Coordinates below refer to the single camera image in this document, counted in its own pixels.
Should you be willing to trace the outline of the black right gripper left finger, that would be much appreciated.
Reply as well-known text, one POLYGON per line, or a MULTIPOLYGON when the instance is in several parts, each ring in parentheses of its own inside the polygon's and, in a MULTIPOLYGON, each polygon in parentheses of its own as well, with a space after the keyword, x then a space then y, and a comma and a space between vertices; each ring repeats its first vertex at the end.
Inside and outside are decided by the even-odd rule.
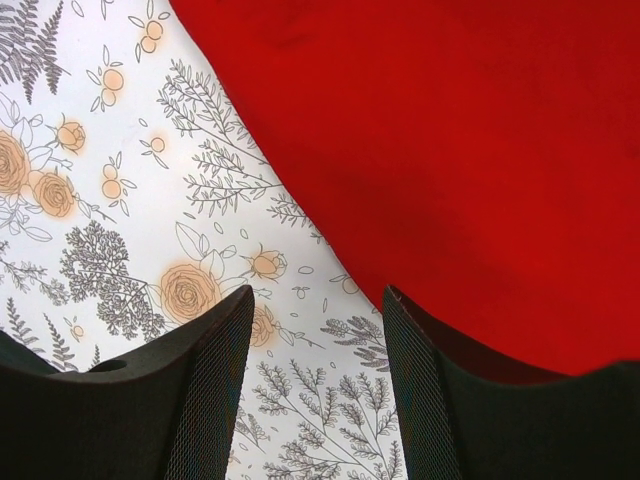
POLYGON ((62 372, 1 338, 5 479, 221 479, 244 378, 254 294, 124 355, 62 372))

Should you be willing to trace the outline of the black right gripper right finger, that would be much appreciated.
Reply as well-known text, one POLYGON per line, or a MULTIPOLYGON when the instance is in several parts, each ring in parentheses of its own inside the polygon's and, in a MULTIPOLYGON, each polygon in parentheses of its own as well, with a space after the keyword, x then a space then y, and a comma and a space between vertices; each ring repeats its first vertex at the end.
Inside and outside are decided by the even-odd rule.
POLYGON ((383 324, 412 479, 635 479, 639 365, 565 376, 439 321, 395 287, 383 324))

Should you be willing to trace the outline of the red t shirt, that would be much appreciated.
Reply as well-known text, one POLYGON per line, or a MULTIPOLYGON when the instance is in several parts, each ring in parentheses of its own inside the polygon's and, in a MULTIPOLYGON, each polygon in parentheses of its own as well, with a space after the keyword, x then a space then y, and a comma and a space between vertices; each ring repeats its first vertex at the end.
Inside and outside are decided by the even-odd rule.
POLYGON ((365 295, 580 374, 639 356, 635 1, 176 1, 365 295))

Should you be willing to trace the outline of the floral patterned table mat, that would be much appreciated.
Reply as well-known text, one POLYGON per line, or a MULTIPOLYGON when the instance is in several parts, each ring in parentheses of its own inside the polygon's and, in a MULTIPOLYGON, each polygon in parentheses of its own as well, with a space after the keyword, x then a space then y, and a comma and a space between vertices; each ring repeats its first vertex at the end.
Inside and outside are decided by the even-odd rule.
POLYGON ((256 299, 230 479, 406 475, 378 311, 166 1, 1 5, 1 328, 86 371, 256 299))

